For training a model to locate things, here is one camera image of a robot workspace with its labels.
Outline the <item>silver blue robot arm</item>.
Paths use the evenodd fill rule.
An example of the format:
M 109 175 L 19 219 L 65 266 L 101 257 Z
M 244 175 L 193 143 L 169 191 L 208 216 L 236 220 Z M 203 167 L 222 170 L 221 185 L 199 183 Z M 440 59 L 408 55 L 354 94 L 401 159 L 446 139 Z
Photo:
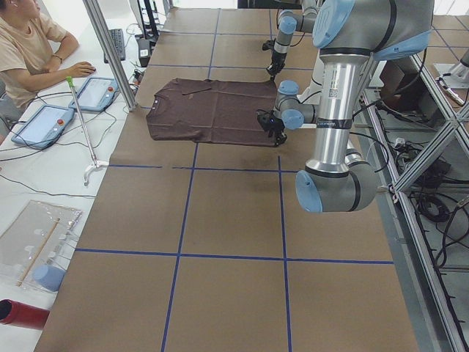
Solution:
M 316 126 L 312 157 L 296 176 L 298 202 L 312 213 L 352 212 L 374 199 L 372 167 L 350 141 L 353 108 L 378 62 L 402 59 L 429 44 L 432 1 L 302 1 L 301 14 L 278 15 L 267 68 L 284 67 L 293 34 L 307 33 L 323 64 L 320 101 L 299 96 L 294 81 L 278 87 L 274 119 L 285 128 Z
M 282 10 L 276 16 L 278 20 L 276 38 L 262 44 L 263 51 L 271 52 L 271 63 L 266 67 L 271 81 L 275 80 L 285 66 L 287 53 L 293 46 L 293 34 L 300 32 L 313 37 L 317 16 L 325 1 L 279 1 L 279 3 L 299 4 L 302 13 L 296 14 L 291 10 Z

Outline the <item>person's hand on mouse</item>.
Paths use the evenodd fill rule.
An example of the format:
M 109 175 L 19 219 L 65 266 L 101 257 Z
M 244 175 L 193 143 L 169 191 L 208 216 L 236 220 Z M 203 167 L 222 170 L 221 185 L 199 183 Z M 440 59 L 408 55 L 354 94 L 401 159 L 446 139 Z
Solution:
M 87 77 L 95 71 L 96 68 L 90 62 L 78 62 L 67 69 L 68 75 L 73 78 Z

